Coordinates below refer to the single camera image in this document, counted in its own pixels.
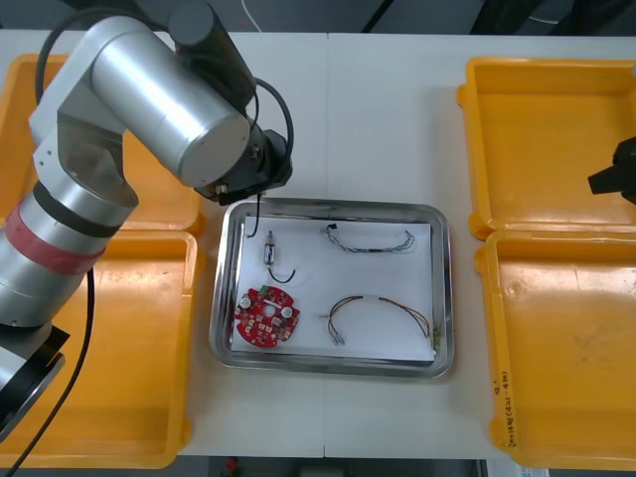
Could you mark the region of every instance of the tray rim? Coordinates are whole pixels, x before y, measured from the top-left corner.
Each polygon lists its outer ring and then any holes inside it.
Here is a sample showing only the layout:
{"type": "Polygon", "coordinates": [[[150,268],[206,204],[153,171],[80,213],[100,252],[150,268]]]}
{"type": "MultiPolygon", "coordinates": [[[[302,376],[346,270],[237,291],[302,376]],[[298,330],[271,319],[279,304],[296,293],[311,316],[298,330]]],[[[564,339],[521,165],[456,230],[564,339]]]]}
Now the tray rim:
{"type": "MultiPolygon", "coordinates": [[[[217,275],[214,292],[214,304],[209,332],[210,347],[219,362],[228,367],[250,369],[276,369],[327,374],[349,374],[369,376],[400,376],[437,378],[449,371],[454,359],[453,313],[452,313],[452,281],[450,269],[450,232],[444,216],[431,206],[413,204],[385,204],[375,202],[353,202],[313,199],[263,199],[260,215],[262,217],[286,217],[297,219],[338,219],[353,220],[343,212],[357,210],[368,213],[373,210],[381,213],[411,213],[428,216],[429,222],[419,219],[418,223],[431,224],[431,247],[437,240],[440,256],[432,255],[431,266],[440,267],[441,276],[435,280],[433,289],[441,286],[442,296],[437,299],[440,305],[435,311],[435,293],[433,292],[433,320],[441,316],[443,320],[442,340],[445,343],[445,356],[439,363],[433,362],[429,367],[391,364],[393,360],[379,359],[343,359],[337,357],[305,356],[305,355],[272,355],[266,353],[247,353],[232,351],[227,344],[225,334],[232,329],[234,323],[234,289],[237,285],[235,261],[240,260],[244,219],[255,216],[256,201],[244,201],[230,206],[225,213],[221,243],[217,262],[217,275]],[[321,215],[309,215],[311,208],[323,211],[321,215]]],[[[357,218],[361,222],[387,222],[381,217],[357,218]]]]}

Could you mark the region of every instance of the yellow plastic tray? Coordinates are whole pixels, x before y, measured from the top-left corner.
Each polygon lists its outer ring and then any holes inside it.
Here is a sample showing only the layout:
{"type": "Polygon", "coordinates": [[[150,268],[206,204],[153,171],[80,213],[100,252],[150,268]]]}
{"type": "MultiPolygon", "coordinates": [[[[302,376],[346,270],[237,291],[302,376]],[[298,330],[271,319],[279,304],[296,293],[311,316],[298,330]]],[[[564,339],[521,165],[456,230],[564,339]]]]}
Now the yellow plastic tray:
{"type": "MultiPolygon", "coordinates": [[[[14,61],[0,98],[0,223],[37,181],[29,128],[36,107],[37,59],[37,55],[25,55],[14,61]]],[[[46,84],[65,60],[66,56],[49,58],[46,84]]],[[[179,183],[130,132],[123,138],[123,157],[126,179],[139,196],[139,206],[123,229],[195,233],[201,228],[199,194],[179,183]]]]}
{"type": "Polygon", "coordinates": [[[493,443],[530,467],[636,469],[636,236],[490,235],[493,443]]]}
{"type": "Polygon", "coordinates": [[[457,91],[473,198],[471,232],[636,232],[636,207],[592,196],[587,177],[636,136],[634,61],[473,59],[457,91]]]}
{"type": "Polygon", "coordinates": [[[493,443],[636,469],[636,206],[587,177],[636,136],[634,61],[473,59],[463,107],[493,443]]]}
{"type": "MultiPolygon", "coordinates": [[[[120,232],[95,268],[92,339],[79,379],[27,467],[159,468],[189,439],[185,418],[197,242],[184,232],[120,232]]],[[[85,281],[54,323],[71,334],[54,383],[0,445],[11,466],[75,367],[85,281]]]]}

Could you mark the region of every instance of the table surface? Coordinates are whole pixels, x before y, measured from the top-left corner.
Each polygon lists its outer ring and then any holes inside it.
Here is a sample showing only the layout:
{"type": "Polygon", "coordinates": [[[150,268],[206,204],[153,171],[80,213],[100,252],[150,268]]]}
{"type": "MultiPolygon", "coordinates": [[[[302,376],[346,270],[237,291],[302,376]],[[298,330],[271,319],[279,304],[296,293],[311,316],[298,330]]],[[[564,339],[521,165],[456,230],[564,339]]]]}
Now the table surface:
{"type": "MultiPolygon", "coordinates": [[[[45,32],[0,30],[0,79],[45,32]]],[[[67,53],[81,33],[66,33],[67,53]]],[[[503,458],[487,433],[492,397],[480,242],[468,232],[470,185],[456,88],[476,56],[633,58],[636,39],[235,34],[256,76],[274,84],[296,129],[294,175],[272,197],[428,204],[451,228],[456,357],[437,381],[228,369],[195,323],[183,454],[503,458]]],[[[266,93],[265,128],[284,130],[266,93]]],[[[212,293],[204,290],[208,296],[212,293]]]]}

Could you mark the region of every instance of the circuit board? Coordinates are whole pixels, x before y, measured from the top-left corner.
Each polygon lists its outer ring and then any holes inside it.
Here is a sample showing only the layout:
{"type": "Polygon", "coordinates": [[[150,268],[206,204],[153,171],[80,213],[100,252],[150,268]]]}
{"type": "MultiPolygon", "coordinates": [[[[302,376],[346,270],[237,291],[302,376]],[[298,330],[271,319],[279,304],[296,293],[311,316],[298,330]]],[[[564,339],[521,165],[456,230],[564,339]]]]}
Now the circuit board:
{"type": "Polygon", "coordinates": [[[300,319],[300,311],[293,303],[293,298],[280,288],[250,288],[235,310],[238,332],[258,348],[273,348],[279,341],[287,341],[300,319]]]}

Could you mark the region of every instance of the black cable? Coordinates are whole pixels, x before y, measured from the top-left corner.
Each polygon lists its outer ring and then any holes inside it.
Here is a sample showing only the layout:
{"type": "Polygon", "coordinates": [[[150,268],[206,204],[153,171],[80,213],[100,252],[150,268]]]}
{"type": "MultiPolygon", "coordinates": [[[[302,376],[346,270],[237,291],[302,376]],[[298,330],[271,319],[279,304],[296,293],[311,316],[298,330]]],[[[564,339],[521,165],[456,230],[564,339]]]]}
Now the black cable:
{"type": "Polygon", "coordinates": [[[260,219],[260,196],[261,194],[256,196],[256,224],[254,224],[254,232],[247,236],[248,239],[256,237],[256,233],[258,232],[258,221],[260,219]]]}
{"type": "MultiPolygon", "coordinates": [[[[260,79],[260,78],[254,78],[254,79],[256,80],[256,85],[262,87],[274,97],[274,99],[280,106],[280,110],[282,111],[283,117],[285,118],[285,124],[287,126],[287,145],[285,146],[285,156],[283,158],[283,162],[288,162],[291,159],[291,151],[293,151],[294,149],[294,123],[291,119],[291,112],[289,112],[289,107],[287,107],[287,103],[285,102],[285,100],[282,98],[282,96],[280,95],[280,93],[274,86],[272,86],[271,84],[269,84],[267,81],[263,79],[260,79]]],[[[253,232],[247,236],[248,239],[253,239],[254,237],[256,237],[256,233],[258,232],[258,222],[260,219],[260,198],[261,198],[261,194],[258,194],[256,196],[256,224],[254,224],[253,232]]]]}
{"type": "Polygon", "coordinates": [[[371,16],[367,25],[365,25],[365,28],[362,29],[362,33],[370,33],[378,24],[380,19],[385,16],[385,13],[387,13],[387,10],[389,10],[389,8],[394,4],[394,1],[395,0],[384,0],[371,16]]]}
{"type": "Polygon", "coordinates": [[[283,159],[283,162],[288,162],[291,159],[291,151],[294,148],[294,123],[291,119],[291,112],[289,112],[287,103],[274,86],[260,78],[255,78],[255,80],[256,85],[265,89],[274,97],[274,99],[276,99],[276,102],[278,103],[278,105],[280,106],[280,110],[282,111],[282,115],[285,118],[285,125],[287,126],[287,145],[285,146],[285,157],[283,159]]]}
{"type": "Polygon", "coordinates": [[[269,276],[271,276],[272,280],[274,280],[277,283],[282,283],[283,285],[285,283],[289,283],[293,279],[293,277],[296,276],[296,269],[295,268],[294,268],[294,271],[291,272],[291,275],[289,275],[289,278],[287,278],[286,280],[279,280],[278,278],[276,278],[274,276],[274,272],[271,271],[270,267],[267,268],[267,271],[269,272],[269,276]]]}
{"type": "Polygon", "coordinates": [[[95,7],[88,8],[86,10],[81,10],[72,14],[70,17],[67,17],[63,22],[61,22],[56,28],[54,28],[44,44],[42,45],[42,49],[40,50],[40,56],[38,57],[38,64],[36,67],[36,101],[40,103],[40,99],[42,99],[42,95],[44,94],[44,75],[45,70],[47,68],[47,59],[49,58],[49,54],[53,49],[53,45],[56,40],[60,37],[60,35],[67,30],[73,23],[83,20],[84,18],[95,16],[95,15],[109,15],[109,16],[124,16],[131,17],[135,20],[139,20],[143,22],[148,27],[159,30],[162,32],[166,31],[166,27],[163,25],[153,22],[148,18],[142,17],[140,15],[135,15],[126,12],[125,10],[120,10],[117,8],[107,8],[107,7],[95,7]]]}
{"type": "Polygon", "coordinates": [[[40,427],[40,430],[38,430],[38,433],[35,435],[33,440],[29,443],[29,445],[24,450],[24,452],[22,452],[22,455],[20,455],[18,460],[16,460],[16,463],[13,464],[13,466],[7,471],[4,477],[12,477],[13,474],[15,474],[16,471],[20,468],[20,466],[29,456],[29,454],[31,453],[33,448],[36,446],[36,444],[38,443],[42,435],[49,428],[49,425],[51,424],[51,422],[53,422],[53,419],[55,419],[56,415],[58,414],[58,411],[64,405],[65,401],[69,397],[69,394],[73,390],[73,386],[75,385],[76,381],[78,380],[78,377],[80,376],[81,367],[83,366],[83,362],[86,359],[86,353],[88,352],[88,344],[90,343],[90,335],[92,333],[92,322],[94,320],[95,278],[94,278],[94,273],[92,269],[86,273],[86,279],[87,279],[86,328],[84,331],[83,342],[81,344],[81,351],[79,352],[76,368],[73,371],[73,374],[71,375],[71,379],[69,380],[69,383],[65,387],[64,392],[60,396],[60,399],[58,400],[56,405],[53,407],[53,410],[51,410],[49,417],[47,417],[47,420],[44,421],[44,424],[42,424],[42,427],[40,427]]]}

